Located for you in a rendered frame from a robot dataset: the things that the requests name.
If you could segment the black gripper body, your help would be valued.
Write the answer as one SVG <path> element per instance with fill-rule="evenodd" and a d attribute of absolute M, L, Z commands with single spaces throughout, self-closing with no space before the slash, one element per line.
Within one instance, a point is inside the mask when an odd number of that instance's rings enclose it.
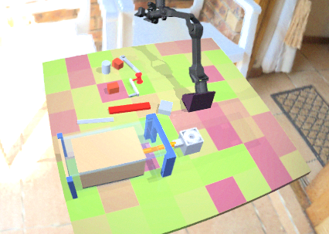
<path fill-rule="evenodd" d="M 153 9 L 153 11 L 149 11 L 149 10 L 148 10 L 148 12 L 145 12 L 145 11 L 146 11 L 145 8 L 139 7 L 138 10 L 137 10 L 137 16 L 139 16 L 139 17 L 146 16 L 147 19 L 152 20 L 154 24 L 157 24 L 158 23 L 158 19 L 154 15 L 154 12 L 156 10 Z"/>

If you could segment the light blue cylinder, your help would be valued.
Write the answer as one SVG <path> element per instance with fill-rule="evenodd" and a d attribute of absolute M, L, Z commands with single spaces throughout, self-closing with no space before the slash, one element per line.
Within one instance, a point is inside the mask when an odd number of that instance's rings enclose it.
<path fill-rule="evenodd" d="M 109 60 L 103 61 L 101 63 L 101 65 L 102 65 L 102 74 L 105 75 L 105 74 L 110 73 L 110 61 Z"/>

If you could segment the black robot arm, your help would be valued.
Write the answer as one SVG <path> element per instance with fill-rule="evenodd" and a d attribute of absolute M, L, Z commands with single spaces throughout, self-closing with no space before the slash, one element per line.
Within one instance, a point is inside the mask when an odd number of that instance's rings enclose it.
<path fill-rule="evenodd" d="M 157 19 L 166 20 L 167 17 L 185 19 L 189 35 L 192 38 L 192 65 L 189 67 L 189 74 L 192 82 L 195 83 L 195 93 L 210 92 L 207 87 L 209 77 L 205 74 L 202 66 L 201 37 L 203 36 L 203 25 L 192 13 L 177 12 L 175 9 L 165 6 L 165 0 L 155 0 L 155 4 L 149 2 L 148 6 L 147 10 L 156 10 L 154 15 Z M 191 23 L 190 20 L 194 23 Z"/>

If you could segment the small orange block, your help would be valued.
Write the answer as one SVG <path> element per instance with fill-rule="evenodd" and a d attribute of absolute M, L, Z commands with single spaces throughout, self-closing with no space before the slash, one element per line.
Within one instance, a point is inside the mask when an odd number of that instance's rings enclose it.
<path fill-rule="evenodd" d="M 124 62 L 119 58 L 113 59 L 112 67 L 114 67 L 115 69 L 117 68 L 119 70 L 120 68 L 124 67 Z"/>
<path fill-rule="evenodd" d="M 118 86 L 117 82 L 108 83 L 107 84 L 107 90 L 108 90 L 109 94 L 118 93 L 119 92 L 119 86 Z"/>

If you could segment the white flat bar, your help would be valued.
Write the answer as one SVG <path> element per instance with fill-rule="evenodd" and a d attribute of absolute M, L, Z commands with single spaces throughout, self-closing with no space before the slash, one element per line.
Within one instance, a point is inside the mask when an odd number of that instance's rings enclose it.
<path fill-rule="evenodd" d="M 113 117 L 109 118 L 100 118 L 100 119 L 91 119 L 91 120 L 77 120 L 77 124 L 89 124 L 89 123 L 106 123 L 106 122 L 114 122 Z"/>

